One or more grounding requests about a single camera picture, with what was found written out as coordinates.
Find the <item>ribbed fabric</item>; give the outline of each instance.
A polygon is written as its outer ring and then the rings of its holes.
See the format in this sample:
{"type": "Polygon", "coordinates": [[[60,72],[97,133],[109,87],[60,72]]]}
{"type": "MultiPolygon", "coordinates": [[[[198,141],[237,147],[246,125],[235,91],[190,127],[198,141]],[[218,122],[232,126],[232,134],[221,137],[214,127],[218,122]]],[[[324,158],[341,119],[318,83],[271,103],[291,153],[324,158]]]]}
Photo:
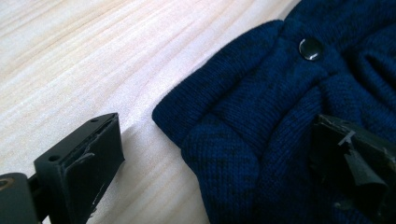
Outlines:
{"type": "Polygon", "coordinates": [[[211,223],[367,223],[309,169],[319,113],[396,142],[396,1],[302,1],[219,51],[154,109],[211,223]],[[324,47],[305,60],[301,40],[324,47]]]}

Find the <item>wood grain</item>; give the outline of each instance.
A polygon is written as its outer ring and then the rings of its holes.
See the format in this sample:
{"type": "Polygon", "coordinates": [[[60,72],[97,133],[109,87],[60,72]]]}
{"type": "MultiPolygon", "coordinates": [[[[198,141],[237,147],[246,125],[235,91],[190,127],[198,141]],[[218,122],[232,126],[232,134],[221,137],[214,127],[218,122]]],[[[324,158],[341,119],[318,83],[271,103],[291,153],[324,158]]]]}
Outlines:
{"type": "Polygon", "coordinates": [[[183,78],[297,0],[0,2],[0,174],[118,112],[126,162],[90,223],[207,223],[196,176],[151,111],[183,78]]]}

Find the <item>button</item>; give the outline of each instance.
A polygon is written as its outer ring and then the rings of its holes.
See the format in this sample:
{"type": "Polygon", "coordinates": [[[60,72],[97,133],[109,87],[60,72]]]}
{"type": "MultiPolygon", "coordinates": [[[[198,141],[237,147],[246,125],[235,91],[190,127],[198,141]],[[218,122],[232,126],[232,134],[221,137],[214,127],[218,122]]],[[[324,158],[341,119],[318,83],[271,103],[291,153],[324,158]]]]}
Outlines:
{"type": "Polygon", "coordinates": [[[308,61],[316,61],[323,54],[322,44],[313,37],[303,39],[298,50],[308,61]]]}

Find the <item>folded cloth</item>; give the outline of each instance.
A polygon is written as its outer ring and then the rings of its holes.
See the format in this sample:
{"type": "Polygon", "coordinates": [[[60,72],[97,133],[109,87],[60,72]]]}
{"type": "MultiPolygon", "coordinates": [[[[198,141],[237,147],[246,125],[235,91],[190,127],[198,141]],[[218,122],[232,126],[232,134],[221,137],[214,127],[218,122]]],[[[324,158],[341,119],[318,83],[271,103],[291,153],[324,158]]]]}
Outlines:
{"type": "Polygon", "coordinates": [[[367,223],[309,168],[317,114],[396,142],[396,1],[303,0],[220,50],[152,117],[211,223],[367,223]]]}

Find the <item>navy blue garment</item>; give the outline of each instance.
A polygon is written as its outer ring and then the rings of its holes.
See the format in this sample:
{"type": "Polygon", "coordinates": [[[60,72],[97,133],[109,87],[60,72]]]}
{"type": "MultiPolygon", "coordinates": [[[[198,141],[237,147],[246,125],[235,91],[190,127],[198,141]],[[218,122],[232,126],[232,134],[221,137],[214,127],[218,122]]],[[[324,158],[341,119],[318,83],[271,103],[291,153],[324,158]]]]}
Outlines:
{"type": "Polygon", "coordinates": [[[309,168],[326,114],[396,143],[396,1],[303,0],[236,38],[157,105],[211,223],[368,223],[309,168]],[[315,61],[299,51],[315,38],[315,61]]]}

